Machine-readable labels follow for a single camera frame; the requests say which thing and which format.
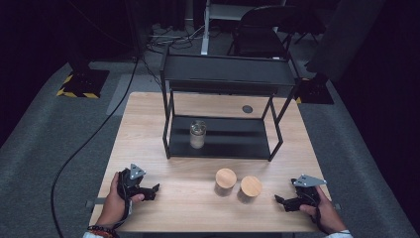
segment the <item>dark background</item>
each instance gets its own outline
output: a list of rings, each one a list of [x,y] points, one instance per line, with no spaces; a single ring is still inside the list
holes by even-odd
[[[44,83],[66,63],[62,44],[34,2],[0,3],[0,145]],[[101,28],[117,33],[121,42],[133,42],[123,1],[74,3],[89,17],[99,20]],[[87,59],[130,57],[130,48],[104,38],[80,16],[76,17],[68,5],[63,10]],[[419,1],[386,1],[346,73],[334,82],[381,173],[418,233],[419,10]],[[91,44],[108,51],[92,52]]]

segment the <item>black metal frame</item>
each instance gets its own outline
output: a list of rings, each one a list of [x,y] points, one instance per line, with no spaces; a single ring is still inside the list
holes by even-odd
[[[291,99],[293,98],[294,92],[297,89],[298,84],[300,83],[300,77],[297,77],[294,79],[294,85],[287,85],[291,86],[290,92],[286,98],[285,103],[281,107],[281,110],[279,111],[278,115],[276,113],[273,99],[274,99],[274,93],[267,95],[266,91],[265,94],[262,93],[263,96],[268,97],[267,104],[265,106],[265,109],[262,113],[261,118],[233,118],[233,117],[202,117],[202,116],[191,116],[191,115],[177,115],[175,113],[175,105],[174,105],[174,90],[171,88],[171,79],[168,80],[169,84],[169,98],[167,98],[167,91],[166,91],[166,78],[164,73],[164,67],[165,67],[165,61],[166,57],[169,55],[168,46],[166,46],[165,52],[163,53],[163,57],[161,60],[160,65],[160,81],[161,81],[161,90],[162,90],[162,98],[163,98],[163,105],[164,105],[164,113],[165,113],[165,124],[164,124],[164,130],[162,135],[163,145],[166,153],[166,157],[170,159],[170,156],[177,156],[177,157],[202,157],[202,158],[233,158],[233,159],[250,159],[250,160],[268,160],[269,162],[273,159],[275,154],[278,152],[279,148],[281,147],[283,143],[283,139],[280,132],[279,122],[284,115],[285,110],[287,109]],[[217,84],[227,84],[228,82],[224,81],[218,81]],[[182,88],[182,90],[175,90],[175,91],[203,91],[207,93],[214,93],[213,90],[201,90],[200,88]],[[253,92],[245,92],[240,91],[240,94],[255,94]],[[277,139],[278,142],[272,152],[269,151],[269,145],[268,140],[266,136],[265,126],[264,126],[264,119],[266,114],[268,113],[268,109],[271,111],[272,120],[275,126],[275,131],[277,133]],[[248,143],[245,146],[235,144],[235,142],[231,142],[231,140],[224,142],[217,141],[218,143],[211,143],[212,139],[209,138],[217,138],[220,140],[220,134],[227,134],[227,131],[224,131],[224,126],[218,127],[217,134],[216,132],[212,132],[211,130],[207,131],[206,136],[206,144],[201,149],[193,149],[189,146],[189,125],[185,124],[186,120],[192,121],[195,119],[203,119],[207,121],[212,121],[214,124],[218,124],[219,126],[222,124],[221,122],[225,121],[231,121],[234,123],[239,123],[238,128],[244,127],[244,128],[250,128],[251,132],[234,132],[234,134],[241,134],[239,136],[234,137],[235,139],[238,139],[239,141],[246,140]],[[170,140],[167,140],[167,134],[168,134],[168,128],[169,128],[169,122],[171,121],[171,130],[170,130]],[[264,147],[258,150],[255,150],[254,147]]]

